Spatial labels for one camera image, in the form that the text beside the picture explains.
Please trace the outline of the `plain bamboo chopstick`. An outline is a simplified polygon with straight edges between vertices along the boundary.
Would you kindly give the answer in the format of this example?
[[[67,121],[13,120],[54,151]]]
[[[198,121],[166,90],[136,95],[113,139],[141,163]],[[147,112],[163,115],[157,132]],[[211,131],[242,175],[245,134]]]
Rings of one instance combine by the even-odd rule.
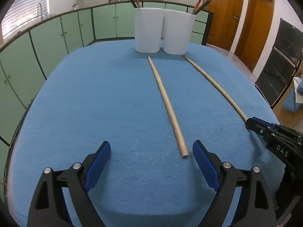
[[[188,61],[198,72],[200,72],[224,97],[225,99],[232,105],[232,107],[236,110],[236,112],[240,115],[244,122],[247,121],[246,115],[243,111],[238,107],[238,105],[233,101],[233,99],[222,89],[222,87],[213,80],[208,73],[206,73],[202,68],[200,68],[194,61],[189,59],[186,55],[182,56],[186,61]]]
[[[174,109],[173,109],[172,104],[170,102],[169,96],[166,92],[165,86],[163,85],[161,77],[158,73],[158,70],[157,70],[156,66],[154,65],[154,63],[152,61],[152,58],[150,56],[147,56],[147,60],[149,62],[151,70],[154,74],[156,83],[158,85],[158,88],[160,90],[162,99],[164,101],[164,104],[165,104],[165,107],[166,107],[166,110],[167,110],[167,113],[168,113],[168,116],[169,116],[169,119],[170,119],[170,123],[172,125],[173,131],[174,131],[174,134],[175,134],[175,138],[176,138],[176,141],[177,141],[177,144],[178,144],[178,147],[179,147],[180,154],[183,158],[188,157],[189,156],[189,151],[188,151],[187,146],[185,144],[184,137],[182,135],[177,117],[175,115]]]

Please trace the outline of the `kitchen faucet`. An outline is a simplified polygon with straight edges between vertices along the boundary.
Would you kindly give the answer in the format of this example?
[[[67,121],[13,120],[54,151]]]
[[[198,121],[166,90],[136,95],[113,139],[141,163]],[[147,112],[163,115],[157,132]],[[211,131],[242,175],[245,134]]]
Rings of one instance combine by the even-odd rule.
[[[44,17],[43,17],[43,10],[42,10],[42,4],[38,3],[37,5],[37,18],[40,18],[40,21],[44,21]]]

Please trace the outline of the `black oven cabinet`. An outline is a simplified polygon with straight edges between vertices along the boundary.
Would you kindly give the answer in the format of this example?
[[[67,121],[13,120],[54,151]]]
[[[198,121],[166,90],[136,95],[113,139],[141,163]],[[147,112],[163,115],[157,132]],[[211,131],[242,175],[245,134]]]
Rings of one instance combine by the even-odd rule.
[[[255,87],[275,107],[297,72],[302,59],[302,32],[280,19],[277,36]]]

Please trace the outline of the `brown wooden door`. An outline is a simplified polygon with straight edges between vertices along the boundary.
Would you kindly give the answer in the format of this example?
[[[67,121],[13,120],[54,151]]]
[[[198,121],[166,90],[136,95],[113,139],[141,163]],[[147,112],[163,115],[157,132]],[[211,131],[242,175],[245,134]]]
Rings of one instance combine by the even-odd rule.
[[[207,43],[229,51],[238,28],[243,0],[213,0],[208,10],[213,12]]]
[[[274,0],[249,0],[235,55],[252,72],[266,44],[274,13]]]

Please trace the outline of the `blue table cloth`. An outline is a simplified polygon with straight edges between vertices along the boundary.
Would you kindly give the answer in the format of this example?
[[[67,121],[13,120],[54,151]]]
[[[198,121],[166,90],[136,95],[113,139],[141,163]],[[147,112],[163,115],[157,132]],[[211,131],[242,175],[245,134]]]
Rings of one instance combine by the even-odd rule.
[[[234,167],[260,167],[275,194],[284,164],[248,131],[230,103],[195,69],[199,65],[247,117],[277,122],[250,81],[217,51],[190,44],[186,58],[152,54],[185,143],[194,141]],[[82,162],[108,141],[110,159],[89,192],[107,226],[197,226],[211,204],[193,156],[182,158],[146,54],[132,40],[95,43],[66,56],[32,103],[14,146],[9,209],[26,226],[45,168]]]

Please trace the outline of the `white double utensil holder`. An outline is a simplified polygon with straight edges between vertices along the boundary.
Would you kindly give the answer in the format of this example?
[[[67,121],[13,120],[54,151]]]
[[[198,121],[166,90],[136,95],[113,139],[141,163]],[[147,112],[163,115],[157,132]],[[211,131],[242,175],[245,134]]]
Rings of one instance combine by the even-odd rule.
[[[138,53],[186,53],[196,15],[161,8],[135,9],[135,50]]]

